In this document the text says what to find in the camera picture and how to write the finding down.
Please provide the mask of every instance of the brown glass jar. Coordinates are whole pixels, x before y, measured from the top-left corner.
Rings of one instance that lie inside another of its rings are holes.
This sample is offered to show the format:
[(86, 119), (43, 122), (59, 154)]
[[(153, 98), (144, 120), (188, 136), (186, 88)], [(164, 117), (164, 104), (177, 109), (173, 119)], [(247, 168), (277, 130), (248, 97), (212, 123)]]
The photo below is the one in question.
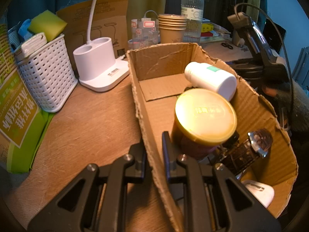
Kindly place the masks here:
[(171, 139), (183, 153), (199, 160), (227, 141), (236, 126), (235, 110), (225, 98), (196, 88), (177, 99)]

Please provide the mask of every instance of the bottle cap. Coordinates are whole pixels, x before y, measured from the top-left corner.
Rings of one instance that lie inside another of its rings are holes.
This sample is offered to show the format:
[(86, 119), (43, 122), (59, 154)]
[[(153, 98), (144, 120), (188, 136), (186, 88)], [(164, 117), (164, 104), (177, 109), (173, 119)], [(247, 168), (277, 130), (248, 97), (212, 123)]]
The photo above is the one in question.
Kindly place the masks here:
[(185, 91), (177, 99), (175, 123), (190, 140), (214, 147), (233, 135), (237, 117), (232, 105), (221, 95), (197, 88)]

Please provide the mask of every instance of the watch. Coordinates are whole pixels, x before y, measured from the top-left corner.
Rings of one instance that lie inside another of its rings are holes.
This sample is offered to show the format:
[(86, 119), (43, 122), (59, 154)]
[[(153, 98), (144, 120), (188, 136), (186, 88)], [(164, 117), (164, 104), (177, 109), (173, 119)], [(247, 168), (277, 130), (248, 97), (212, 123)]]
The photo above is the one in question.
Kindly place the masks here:
[(272, 141), (272, 135), (266, 129), (248, 132), (248, 138), (242, 144), (232, 147), (223, 154), (220, 162), (234, 175), (238, 175), (258, 158), (265, 158)]

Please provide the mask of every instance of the finger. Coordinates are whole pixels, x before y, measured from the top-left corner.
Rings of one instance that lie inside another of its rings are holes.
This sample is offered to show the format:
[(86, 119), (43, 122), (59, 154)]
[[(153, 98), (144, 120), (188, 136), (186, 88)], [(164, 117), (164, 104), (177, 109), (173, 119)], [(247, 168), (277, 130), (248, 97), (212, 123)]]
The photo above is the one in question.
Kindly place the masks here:
[(266, 95), (268, 95), (270, 97), (274, 98), (275, 96), (277, 96), (277, 90), (276, 89), (269, 88), (269, 87), (266, 87), (266, 86), (262, 86), (262, 90)]

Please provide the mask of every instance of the scissors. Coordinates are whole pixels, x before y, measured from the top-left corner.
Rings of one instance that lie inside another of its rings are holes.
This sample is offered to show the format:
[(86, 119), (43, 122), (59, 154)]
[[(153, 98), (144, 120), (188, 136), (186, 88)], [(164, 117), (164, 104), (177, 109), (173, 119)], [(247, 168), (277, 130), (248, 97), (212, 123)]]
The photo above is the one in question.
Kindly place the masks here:
[(228, 43), (221, 43), (221, 45), (225, 48), (229, 48), (230, 50), (234, 49), (233, 46), (231, 46), (230, 44)]

